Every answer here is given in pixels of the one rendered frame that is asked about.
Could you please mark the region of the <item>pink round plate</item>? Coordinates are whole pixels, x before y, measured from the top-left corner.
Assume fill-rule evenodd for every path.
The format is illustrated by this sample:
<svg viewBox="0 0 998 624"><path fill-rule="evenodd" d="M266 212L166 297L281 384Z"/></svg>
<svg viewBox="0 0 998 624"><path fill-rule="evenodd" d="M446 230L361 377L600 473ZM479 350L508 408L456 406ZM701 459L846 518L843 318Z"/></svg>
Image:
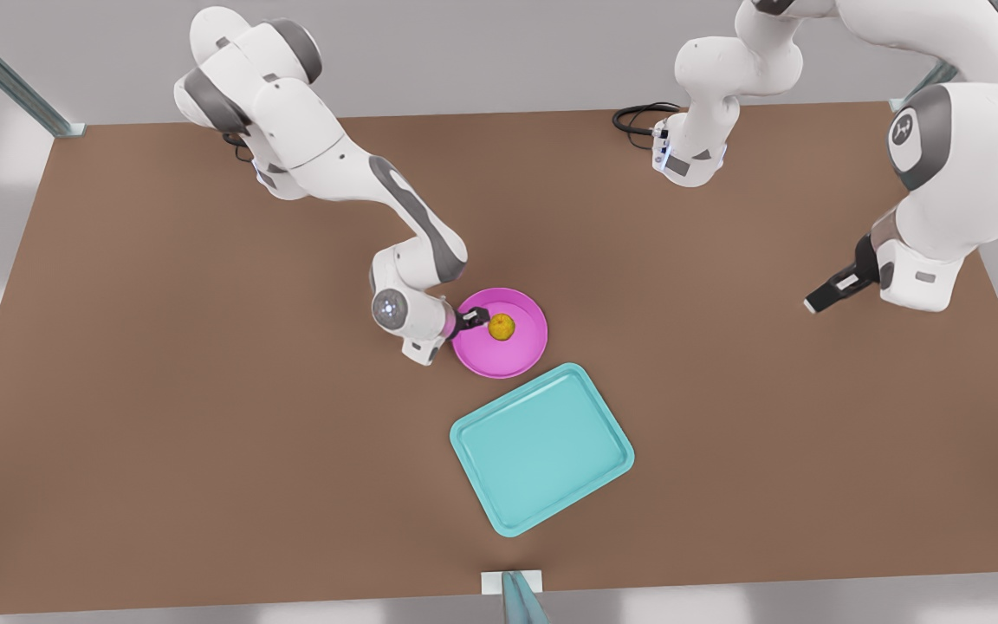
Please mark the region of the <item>pink round plate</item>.
<svg viewBox="0 0 998 624"><path fill-rule="evenodd" d="M541 359L549 341L549 327L543 309L518 289L482 289L460 304L460 312L479 307L490 315L510 316L515 331L510 339L498 341L486 328L460 332L452 347L468 370L491 379L515 378Z"/></svg>

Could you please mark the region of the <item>teal rectangular tray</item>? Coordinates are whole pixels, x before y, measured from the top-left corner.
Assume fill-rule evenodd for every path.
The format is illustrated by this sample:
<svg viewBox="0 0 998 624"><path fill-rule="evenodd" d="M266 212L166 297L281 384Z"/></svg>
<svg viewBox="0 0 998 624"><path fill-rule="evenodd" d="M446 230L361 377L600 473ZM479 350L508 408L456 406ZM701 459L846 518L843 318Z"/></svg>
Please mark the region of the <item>teal rectangular tray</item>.
<svg viewBox="0 0 998 624"><path fill-rule="evenodd" d="M635 451L584 367L567 362L452 424L449 442L499 536L522 536L632 469Z"/></svg>

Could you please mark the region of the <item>silver frame post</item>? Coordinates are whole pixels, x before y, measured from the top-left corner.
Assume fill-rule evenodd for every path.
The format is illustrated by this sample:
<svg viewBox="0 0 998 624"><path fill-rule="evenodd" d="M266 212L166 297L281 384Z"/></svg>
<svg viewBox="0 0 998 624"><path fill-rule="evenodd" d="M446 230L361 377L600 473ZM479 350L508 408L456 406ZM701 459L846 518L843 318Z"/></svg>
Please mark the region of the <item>silver frame post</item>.
<svg viewBox="0 0 998 624"><path fill-rule="evenodd" d="M542 572L486 571L480 574L483 595L502 597L502 624L552 624L539 600Z"/></svg>
<svg viewBox="0 0 998 624"><path fill-rule="evenodd" d="M83 137L87 126L63 117L47 99L40 96L7 62L0 58L0 90L55 138Z"/></svg>
<svg viewBox="0 0 998 624"><path fill-rule="evenodd" d="M998 9L998 0L988 0L988 3L993 4L994 7ZM951 82L955 78L957 78L958 75L959 75L958 68L950 66L950 64L945 61L939 60L938 63L936 63L935 66L932 67L931 71L928 72L928 74L924 76L923 79L920 80L920 82L916 84L914 88L911 89L909 94L907 94L906 96L902 96L902 98L894 98L888 100L888 104L890 104L891 111L897 112L900 109L902 109L904 104L910 102L912 96L917 94L918 91L923 90L923 88L931 86L931 84Z"/></svg>

